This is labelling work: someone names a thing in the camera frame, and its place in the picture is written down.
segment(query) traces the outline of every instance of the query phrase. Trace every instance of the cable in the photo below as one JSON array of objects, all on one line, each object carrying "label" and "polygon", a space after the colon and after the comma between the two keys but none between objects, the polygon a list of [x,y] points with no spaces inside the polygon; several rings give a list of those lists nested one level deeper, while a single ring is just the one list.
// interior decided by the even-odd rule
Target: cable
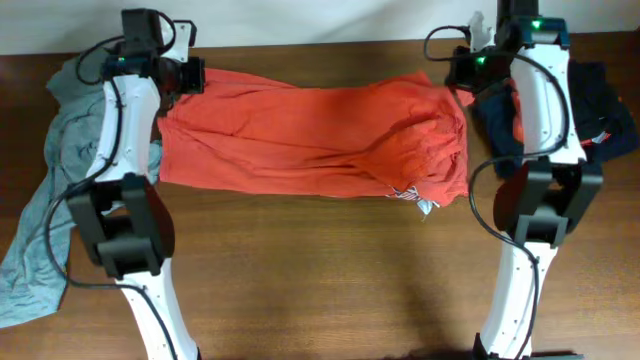
[{"label": "cable", "polygon": [[76,61],[76,77],[78,78],[78,80],[80,80],[81,83],[85,84],[85,85],[98,85],[100,82],[102,82],[102,78],[98,77],[97,80],[85,80],[81,75],[80,75],[80,66],[82,65],[82,62],[84,61],[84,59],[89,56],[89,54],[91,54],[92,52],[96,51],[98,48],[113,42],[113,41],[118,41],[118,40],[122,40],[124,39],[124,36],[120,35],[120,36],[114,36],[112,38],[108,38],[106,40],[102,40],[99,43],[93,45],[92,47],[88,48],[87,50],[83,51],[82,54],[80,54],[80,56],[78,57],[78,61]]},{"label": "cable", "polygon": [[530,59],[526,56],[522,56],[519,54],[514,54],[514,53],[510,53],[507,51],[500,51],[500,50],[494,50],[494,51],[490,51],[487,53],[482,53],[482,52],[476,52],[476,53],[469,53],[469,54],[461,54],[461,55],[456,55],[456,56],[451,56],[451,57],[444,57],[444,58],[434,58],[431,55],[429,55],[429,40],[431,40],[431,37],[442,30],[458,30],[462,33],[464,33],[466,35],[466,30],[468,29],[468,27],[465,26],[441,26],[438,28],[433,29],[429,35],[427,35],[427,37],[424,40],[423,43],[423,54],[425,56],[425,58],[427,60],[430,61],[436,61],[436,62],[441,62],[441,61],[447,61],[447,62],[451,62],[451,61],[459,61],[459,60],[465,60],[465,59],[477,59],[477,58],[481,58],[481,57],[507,57],[507,58],[511,58],[511,59],[517,59],[520,61],[524,61],[527,64],[535,67],[536,69],[540,70],[546,77],[547,79],[549,79],[549,81],[551,82],[551,84],[553,85],[554,89],[556,90],[558,96],[560,97],[560,103],[562,105],[562,117],[563,117],[563,129],[562,129],[562,136],[560,138],[560,140],[558,142],[556,142],[553,146],[551,146],[549,149],[545,149],[545,150],[541,150],[541,151],[536,151],[536,152],[532,152],[532,153],[527,153],[527,154],[522,154],[522,155],[507,155],[507,156],[502,156],[502,157],[497,157],[497,158],[493,158],[493,159],[489,159],[485,162],[483,162],[482,164],[480,164],[474,171],[473,174],[471,175],[471,179],[469,180],[469,205],[471,207],[471,212],[473,213],[473,216],[476,218],[476,220],[478,221],[478,223],[491,235],[493,235],[494,237],[498,238],[500,241],[503,241],[509,245],[512,245],[518,249],[520,249],[522,252],[524,252],[527,255],[527,258],[529,259],[529,261],[531,262],[532,265],[532,270],[533,270],[533,284],[534,284],[534,289],[533,289],[533,305],[531,307],[531,319],[529,321],[529,327],[527,329],[527,334],[525,336],[525,340],[524,343],[522,344],[522,346],[520,347],[520,349],[518,350],[518,353],[515,357],[515,359],[519,359],[520,356],[522,355],[522,353],[524,352],[525,348],[527,347],[527,344],[529,343],[529,340],[531,339],[531,335],[533,334],[533,327],[534,327],[534,322],[536,319],[536,315],[538,312],[538,296],[540,294],[540,276],[538,274],[538,259],[531,253],[531,251],[529,251],[529,249],[527,249],[524,244],[518,244],[516,242],[514,242],[513,240],[509,239],[508,237],[500,234],[498,231],[496,231],[495,229],[493,229],[480,215],[480,212],[478,211],[478,207],[476,205],[476,201],[475,201],[475,195],[474,195],[474,185],[476,182],[476,179],[478,178],[478,175],[482,172],[482,170],[486,169],[487,167],[491,166],[492,164],[495,163],[499,163],[499,162],[503,162],[503,161],[513,161],[513,160],[517,160],[517,159],[524,159],[524,158],[536,158],[536,157],[540,157],[540,156],[546,156],[546,155],[550,155],[558,150],[560,150],[563,146],[566,145],[567,143],[567,139],[569,137],[569,124],[570,124],[570,113],[569,113],[569,104],[567,102],[566,96],[564,91],[562,90],[562,87],[560,86],[560,83],[558,82],[558,79],[543,65],[541,65],[540,63],[536,62],[533,59]]},{"label": "cable", "polygon": [[[166,45],[164,45],[162,47],[162,49],[159,51],[159,55],[162,55],[164,53],[166,53],[167,51],[171,50],[171,48],[173,47],[173,45],[176,42],[176,26],[173,23],[173,21],[171,21],[171,19],[163,12],[158,11],[158,16],[160,16],[161,18],[163,18],[167,24],[169,24],[169,27],[171,27],[171,31],[173,33],[173,36],[171,37],[171,41],[169,41]],[[96,51],[97,49],[99,49],[100,47],[113,42],[113,41],[118,41],[118,40],[122,40],[124,39],[123,35],[119,35],[119,36],[114,36],[105,40],[100,41],[99,43],[93,45],[92,47],[88,48],[87,50],[83,51],[80,56],[78,57],[78,61],[76,61],[76,77],[78,78],[78,80],[85,84],[85,85],[98,85],[99,83],[102,82],[102,78],[98,77],[96,80],[86,80],[84,79],[81,75],[80,75],[80,67],[82,66],[82,62],[84,61],[84,59],[89,56],[92,52]]]},{"label": "cable", "polygon": [[120,146],[120,133],[122,132],[122,123],[123,123],[122,108],[124,107],[124,105],[122,104],[122,99],[120,97],[120,92],[118,91],[118,88],[116,86],[115,81],[113,79],[110,79],[109,83],[113,87],[113,91],[114,91],[114,94],[115,94],[115,97],[116,97],[116,107],[118,108],[118,121],[117,121],[117,125],[116,125],[116,137],[115,137],[115,141],[114,141],[114,144],[113,144],[113,148],[111,149],[111,153],[109,154],[109,157],[107,158],[105,163],[102,165],[102,167],[98,171],[96,171],[91,176],[88,176],[84,180],[81,180],[81,181],[79,181],[79,182],[77,182],[75,184],[69,185],[69,187],[67,187],[67,189],[65,191],[63,191],[60,195],[58,195],[49,204],[49,206],[47,207],[47,210],[45,212],[44,222],[43,222],[43,227],[44,227],[43,236],[44,236],[45,248],[47,250],[47,257],[49,258],[49,261],[53,265],[53,267],[56,270],[56,272],[62,278],[64,278],[69,284],[71,284],[72,286],[75,286],[75,287],[78,287],[78,288],[82,288],[82,289],[91,289],[91,290],[123,290],[123,289],[129,289],[129,290],[133,290],[133,291],[137,292],[144,299],[144,301],[147,303],[147,305],[149,306],[149,309],[153,313],[153,316],[158,321],[158,325],[160,325],[160,328],[162,329],[162,333],[164,334],[164,337],[165,337],[165,339],[167,341],[167,344],[169,345],[169,351],[171,352],[171,356],[172,356],[172,358],[174,360],[177,360],[178,359],[178,355],[177,355],[175,347],[173,345],[173,341],[171,340],[171,335],[169,334],[169,331],[167,330],[167,326],[165,325],[164,321],[162,320],[162,317],[160,316],[160,314],[158,313],[158,310],[153,305],[153,302],[151,302],[151,298],[149,298],[149,295],[147,295],[147,293],[145,292],[145,289],[137,287],[137,286],[134,286],[134,285],[128,285],[128,284],[90,284],[90,283],[84,283],[84,282],[81,282],[81,281],[77,281],[77,280],[71,278],[71,276],[69,276],[62,269],[60,264],[58,264],[54,254],[53,254],[53,249],[52,249],[52,246],[51,246],[51,235],[50,235],[49,230],[51,228],[51,222],[53,220],[53,215],[55,214],[55,212],[58,209],[58,207],[60,206],[60,204],[62,204],[62,201],[64,201],[73,192],[77,191],[78,189],[80,189],[80,188],[82,188],[84,186],[87,186],[88,184],[93,183],[93,181],[96,178],[98,178],[100,175],[104,174],[104,172],[107,171],[109,169],[109,167],[113,164],[113,161],[114,161],[114,159],[115,159],[115,157],[116,157],[116,155],[118,153],[118,148]]}]

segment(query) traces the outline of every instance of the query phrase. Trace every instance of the fabric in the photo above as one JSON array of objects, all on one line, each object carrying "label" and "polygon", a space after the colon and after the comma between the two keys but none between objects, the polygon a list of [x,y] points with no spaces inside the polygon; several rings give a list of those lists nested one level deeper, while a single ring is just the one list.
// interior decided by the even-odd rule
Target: fabric
[{"label": "fabric", "polygon": [[[94,77],[104,58],[105,53],[101,51],[89,56],[83,63],[85,76]],[[80,83],[74,67],[75,59],[67,61],[47,84],[60,104],[44,146],[49,171],[22,211],[17,233],[0,266],[0,327],[54,313],[65,288],[64,280],[47,258],[40,225],[55,195],[85,177],[98,147],[105,107],[102,86]],[[157,179],[161,156],[160,144],[152,144],[149,168],[153,182]],[[73,225],[63,203],[51,227],[54,255],[61,264],[67,261]]]},{"label": "fabric", "polygon": [[[606,82],[604,64],[569,62],[568,83],[576,132],[589,162],[606,162],[640,146],[629,110]],[[472,112],[485,128],[494,157],[522,154],[524,147],[514,129],[517,109],[511,87],[474,104]],[[520,165],[504,161],[495,164],[495,171],[509,178]]]},{"label": "fabric", "polygon": [[332,197],[415,187],[441,206],[467,194],[465,117],[423,73],[336,89],[214,69],[206,78],[204,94],[158,121],[162,181]]}]

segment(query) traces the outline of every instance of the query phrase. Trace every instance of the gray cloth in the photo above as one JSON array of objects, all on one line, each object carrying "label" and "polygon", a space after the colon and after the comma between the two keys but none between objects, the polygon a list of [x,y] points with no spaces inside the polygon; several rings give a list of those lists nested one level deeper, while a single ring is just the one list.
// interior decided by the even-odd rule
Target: gray cloth
[{"label": "gray cloth", "polygon": [[[95,78],[104,58],[104,51],[90,55],[83,63],[82,74]],[[47,258],[41,221],[55,195],[85,177],[98,147],[105,107],[102,85],[80,83],[75,76],[75,61],[67,61],[47,84],[60,103],[44,145],[49,171],[22,211],[16,236],[0,266],[0,327],[56,312],[66,285]],[[158,179],[161,158],[162,147],[152,143],[149,169],[153,183]],[[73,225],[63,203],[51,226],[53,252],[60,264],[65,264],[69,256]]]}]

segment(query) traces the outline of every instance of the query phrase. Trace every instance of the robotic arm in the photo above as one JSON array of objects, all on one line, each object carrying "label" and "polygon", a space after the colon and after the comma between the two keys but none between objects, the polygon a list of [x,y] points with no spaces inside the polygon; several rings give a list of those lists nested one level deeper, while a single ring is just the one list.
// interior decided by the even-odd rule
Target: robotic arm
[{"label": "robotic arm", "polygon": [[[530,358],[531,322],[545,274],[602,183],[601,170],[585,162],[571,109],[566,109],[569,41],[564,20],[541,17],[536,0],[500,0],[498,9],[495,38],[483,28],[481,16],[465,29],[471,48],[456,49],[447,82],[477,94],[513,78],[520,93],[525,152],[539,156],[524,156],[523,167],[496,195],[494,221],[509,243],[502,249],[489,318],[476,335],[476,360]],[[67,204],[92,262],[116,283],[134,285],[151,299],[147,304],[135,291],[123,289],[149,358],[200,359],[172,285],[173,224],[146,168],[156,114],[166,112],[180,94],[203,91],[203,61],[188,57],[196,28],[190,21],[171,21],[146,9],[125,10],[122,20],[124,41],[102,70],[106,112],[88,172],[99,176],[68,196]],[[561,147],[547,151],[559,142]],[[124,203],[128,214],[103,216],[114,202]]]},{"label": "robotic arm", "polygon": [[[503,243],[491,311],[476,336],[473,357],[526,359],[531,356],[531,322],[545,275],[566,234],[575,229],[598,192],[602,171],[586,163],[576,136],[564,20],[540,16],[537,0],[499,1],[495,38],[482,20],[476,14],[465,30],[471,48],[455,50],[454,58],[462,59],[453,60],[447,83],[479,94],[513,79],[522,109],[525,156],[522,168],[496,194],[494,222],[516,246]],[[509,54],[520,59],[505,56]],[[522,57],[543,66],[546,74]],[[533,255],[536,266],[519,247]]]},{"label": "robotic arm", "polygon": [[[138,287],[150,299],[151,304],[122,288],[149,358],[200,359],[171,279],[173,223],[147,168],[156,115],[181,94],[203,92],[204,62],[188,56],[197,30],[191,21],[172,21],[148,9],[122,11],[122,24],[124,41],[102,67],[106,111],[87,173],[99,176],[69,196],[67,204],[92,262],[117,284]],[[128,215],[103,216],[114,202],[122,202]]]}]

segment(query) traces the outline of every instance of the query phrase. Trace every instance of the wooden table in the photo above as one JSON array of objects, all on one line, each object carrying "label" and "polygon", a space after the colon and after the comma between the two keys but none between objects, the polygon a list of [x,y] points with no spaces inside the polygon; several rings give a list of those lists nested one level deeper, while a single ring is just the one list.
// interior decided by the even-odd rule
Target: wooden table
[{"label": "wooden table", "polygon": [[[573,36],[572,55],[604,61],[640,114],[640,34]],[[455,42],[438,41],[446,55]],[[197,49],[209,67],[299,86],[358,86],[448,65],[420,41]],[[42,144],[56,103],[46,81],[69,55],[0,57],[0,250],[45,174]],[[470,168],[489,156],[469,131]],[[640,152],[605,165],[605,185],[567,239],[544,286],[534,348],[589,359],[640,355]],[[490,216],[498,181],[477,186]],[[424,222],[388,199],[251,196],[158,186],[176,227],[174,283],[205,359],[374,359],[469,349],[488,314],[500,244],[465,198]],[[105,280],[74,236],[72,272]],[[146,359],[119,292],[67,290],[60,311],[0,329],[2,359]]]}]

